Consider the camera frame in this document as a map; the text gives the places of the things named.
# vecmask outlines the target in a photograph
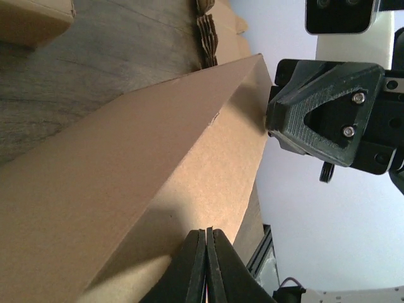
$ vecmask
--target brown cardboard box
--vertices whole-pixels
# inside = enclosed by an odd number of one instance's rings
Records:
[[[73,17],[71,0],[0,0],[0,40],[44,45],[65,32]]]
[[[1,167],[1,302],[137,302],[191,229],[233,241],[270,87],[261,55],[205,69],[127,93]]]
[[[251,55],[247,40],[240,35],[248,29],[248,25],[232,11],[228,1],[197,0],[197,4],[202,15],[198,17],[197,24],[205,50],[206,66]]]

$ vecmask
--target cardboard box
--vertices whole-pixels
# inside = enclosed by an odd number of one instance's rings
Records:
[[[73,18],[71,0],[0,0],[0,40],[44,45],[65,32]]]
[[[206,67],[224,64],[251,55],[247,40],[240,34],[248,29],[226,0],[197,0],[197,24],[206,56]]]
[[[267,139],[263,57],[127,93],[0,168],[1,302],[137,302],[191,229],[233,241]]]

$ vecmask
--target cardboard piece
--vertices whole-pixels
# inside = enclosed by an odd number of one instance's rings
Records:
[[[44,45],[65,32],[73,18],[71,0],[0,0],[0,40]]]
[[[246,21],[235,15],[230,3],[197,0],[198,28],[205,51],[206,67],[224,64],[251,55],[247,40],[239,35],[248,29]]]
[[[2,302],[85,289],[83,302],[136,302],[189,230],[233,241],[270,87],[261,55],[202,70],[127,93],[1,167]]]

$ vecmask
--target cable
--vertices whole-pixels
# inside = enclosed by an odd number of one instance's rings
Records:
[[[289,281],[293,281],[293,282],[296,283],[297,286],[303,288],[303,285],[302,285],[299,281],[297,281],[295,278],[293,278],[292,276],[290,276],[290,277],[284,279],[284,281],[279,285],[279,288],[284,287],[285,284],[288,283]]]

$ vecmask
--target white wall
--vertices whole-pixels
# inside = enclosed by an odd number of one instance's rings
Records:
[[[232,5],[247,20],[245,36],[252,51],[264,55],[272,77],[283,58],[314,59],[316,38],[304,30],[304,0]],[[322,184],[321,166],[268,140],[257,184],[280,278],[294,276],[319,290],[404,285],[404,197],[388,175],[354,169],[337,167],[331,184]]]

